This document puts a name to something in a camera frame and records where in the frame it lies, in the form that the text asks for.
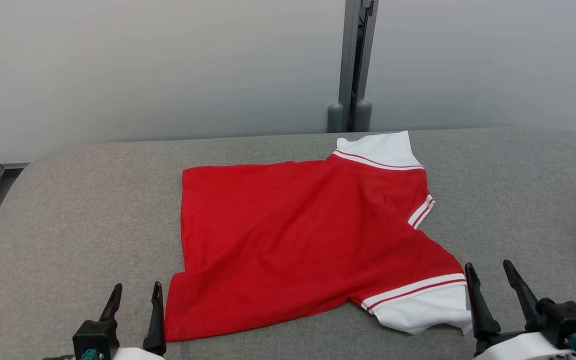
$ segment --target red stripe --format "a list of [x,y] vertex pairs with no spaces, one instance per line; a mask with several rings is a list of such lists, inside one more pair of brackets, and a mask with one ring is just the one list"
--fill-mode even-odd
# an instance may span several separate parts
[[361,155],[355,155],[354,153],[343,152],[342,150],[339,150],[339,149],[337,149],[337,150],[335,150],[335,151],[338,152],[338,153],[342,153],[343,155],[348,155],[348,157],[361,158],[361,159],[367,160],[367,161],[369,161],[369,162],[371,162],[371,163],[377,164],[378,166],[383,166],[383,167],[393,167],[393,168],[398,168],[398,169],[407,169],[407,168],[411,168],[411,167],[417,167],[417,168],[418,168],[418,167],[421,167],[421,168],[423,168],[423,165],[421,165],[421,164],[419,164],[419,165],[408,165],[408,166],[386,165],[386,164],[382,164],[381,162],[377,162],[377,161],[375,161],[375,160],[370,160],[369,158],[363,157],[363,156],[361,156]]
[[368,307],[368,308],[366,309],[366,311],[370,312],[371,309],[373,309],[375,306],[383,303],[384,301],[389,301],[389,300],[397,299],[398,297],[409,296],[410,294],[413,294],[413,293],[416,293],[416,292],[420,292],[420,291],[425,290],[425,289],[434,288],[434,287],[439,287],[439,286],[441,286],[441,285],[452,284],[452,283],[464,283],[464,284],[466,284],[466,280],[463,280],[462,278],[458,278],[457,280],[448,280],[448,281],[444,281],[444,282],[438,282],[437,284],[432,284],[432,285],[426,285],[426,286],[424,286],[424,287],[419,287],[419,289],[414,289],[414,290],[411,290],[411,291],[409,291],[409,292],[405,292],[405,293],[403,293],[403,294],[398,294],[398,295],[393,296],[393,297],[389,297],[389,298],[385,298],[385,299],[383,299],[383,300],[379,300],[379,301],[373,303],[373,305],[371,305],[370,307]]
[[434,203],[434,202],[435,202],[434,199],[432,199],[432,200],[430,200],[430,202],[428,202],[428,205],[426,206],[425,210],[423,210],[423,211],[421,212],[421,214],[419,214],[419,216],[416,218],[416,220],[414,221],[414,223],[412,223],[412,227],[413,227],[413,228],[417,225],[417,223],[419,223],[419,221],[421,220],[421,218],[424,217],[424,214],[427,213],[427,212],[430,210],[430,204],[432,204],[432,203]]

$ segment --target red shirt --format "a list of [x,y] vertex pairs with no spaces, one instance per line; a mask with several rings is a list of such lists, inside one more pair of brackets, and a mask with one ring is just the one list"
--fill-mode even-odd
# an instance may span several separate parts
[[185,272],[169,288],[170,342],[349,300],[409,333],[471,323],[461,265],[417,230],[434,200],[407,132],[339,139],[320,161],[190,168],[182,186]]

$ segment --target gray fabric surface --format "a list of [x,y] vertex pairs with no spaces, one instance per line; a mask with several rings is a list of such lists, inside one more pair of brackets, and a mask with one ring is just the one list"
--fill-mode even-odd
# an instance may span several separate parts
[[[361,134],[345,134],[359,139]],[[124,347],[140,347],[155,280],[167,296],[182,271],[181,171],[203,165],[326,158],[338,134],[113,143],[31,164],[0,208],[0,359],[73,352],[115,283]],[[421,225],[473,262],[492,313],[523,327],[501,263],[510,259],[537,297],[576,301],[576,134],[537,129],[411,132],[436,199]],[[356,305],[207,339],[168,344],[169,360],[470,359],[471,333],[437,326],[406,335]]]

